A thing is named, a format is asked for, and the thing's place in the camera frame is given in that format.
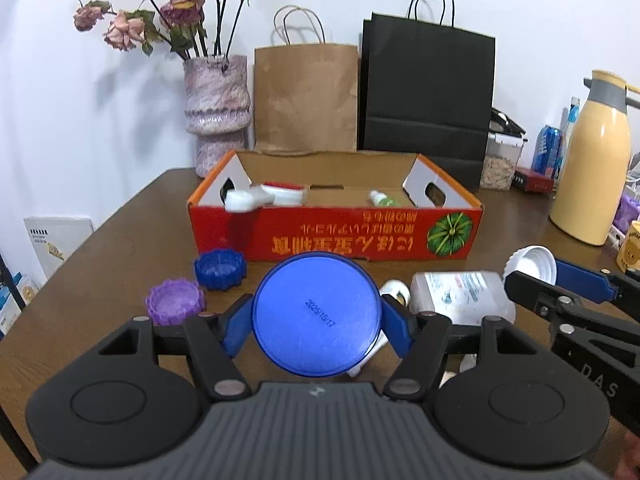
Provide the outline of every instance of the white bottle cap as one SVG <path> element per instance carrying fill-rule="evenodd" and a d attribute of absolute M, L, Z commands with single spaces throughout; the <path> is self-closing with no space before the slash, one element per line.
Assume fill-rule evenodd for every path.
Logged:
<path fill-rule="evenodd" d="M 556 284 L 558 266 L 553 253 L 543 246 L 525 247 L 513 253 L 504 267 L 504 280 L 509 274 L 519 270 L 550 285 Z"/>
<path fill-rule="evenodd" d="M 378 205 L 381 200 L 384 200 L 385 198 L 388 198 L 388 196 L 385 195 L 384 193 L 380 193 L 379 191 L 376 191 L 374 189 L 373 191 L 371 191 L 369 193 L 369 198 L 374 203 L 374 205 Z"/>
<path fill-rule="evenodd" d="M 409 300 L 411 300 L 411 292 L 409 287 L 400 280 L 389 280 L 383 286 L 380 287 L 380 296 L 383 294 L 389 294 L 396 298 L 402 306 L 408 306 Z"/>
<path fill-rule="evenodd" d="M 302 206 L 306 200 L 306 187 L 288 186 L 281 187 L 275 184 L 262 184 L 262 189 L 275 197 L 274 206 L 296 207 Z"/>

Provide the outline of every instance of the blue lid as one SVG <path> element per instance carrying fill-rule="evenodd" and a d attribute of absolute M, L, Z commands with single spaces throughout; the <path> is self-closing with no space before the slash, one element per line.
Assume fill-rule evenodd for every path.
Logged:
<path fill-rule="evenodd" d="M 254 299 L 254 332 L 281 368 L 329 377 L 358 364 L 380 333 L 382 304 L 369 275 L 331 253 L 294 256 L 271 270 Z"/>
<path fill-rule="evenodd" d="M 220 249 L 202 254 L 193 264 L 198 283 L 209 290 L 229 290 L 246 276 L 241 253 Z"/>

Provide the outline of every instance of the red box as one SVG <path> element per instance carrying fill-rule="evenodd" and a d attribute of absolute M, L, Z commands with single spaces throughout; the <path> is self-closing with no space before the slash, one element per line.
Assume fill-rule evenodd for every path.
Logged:
<path fill-rule="evenodd" d="M 305 206 L 225 211 L 225 189 L 268 181 L 307 187 Z M 369 201 L 373 189 L 399 206 L 376 208 Z M 200 253 L 231 248 L 248 261 L 309 251 L 374 261 L 464 259 L 483 212 L 476 197 L 426 157 L 377 152 L 229 152 L 188 207 Z"/>
<path fill-rule="evenodd" d="M 513 187 L 528 193 L 551 193 L 554 190 L 554 180 L 527 168 L 516 168 Z"/>

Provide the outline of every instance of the white bottle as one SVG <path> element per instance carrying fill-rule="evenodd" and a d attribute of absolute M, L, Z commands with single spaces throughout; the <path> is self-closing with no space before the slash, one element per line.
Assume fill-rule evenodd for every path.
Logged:
<path fill-rule="evenodd" d="M 497 272 L 420 272 L 411 282 L 409 310 L 437 312 L 456 325 L 482 323 L 485 316 L 500 316 L 513 323 L 516 306 L 507 297 Z"/>
<path fill-rule="evenodd" d="M 228 213 L 250 213 L 269 204 L 273 204 L 275 196 L 267 193 L 261 186 L 253 186 L 248 190 L 232 189 L 226 194 L 225 211 Z"/>
<path fill-rule="evenodd" d="M 371 193 L 369 193 L 369 198 L 373 202 L 373 205 L 376 207 L 394 207 L 399 205 L 398 202 L 389 198 L 384 193 L 376 191 L 375 189 L 371 191 Z"/>

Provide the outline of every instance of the brown paper bag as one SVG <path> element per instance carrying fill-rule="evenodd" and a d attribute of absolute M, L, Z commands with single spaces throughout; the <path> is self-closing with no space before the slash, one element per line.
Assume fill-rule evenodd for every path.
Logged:
<path fill-rule="evenodd" d="M 319 44 L 290 44 L 287 18 L 294 12 L 306 14 Z M 356 150 L 358 49 L 326 43 L 322 23 L 321 37 L 310 14 L 318 18 L 301 7 L 280 9 L 274 26 L 286 44 L 255 51 L 256 150 Z"/>

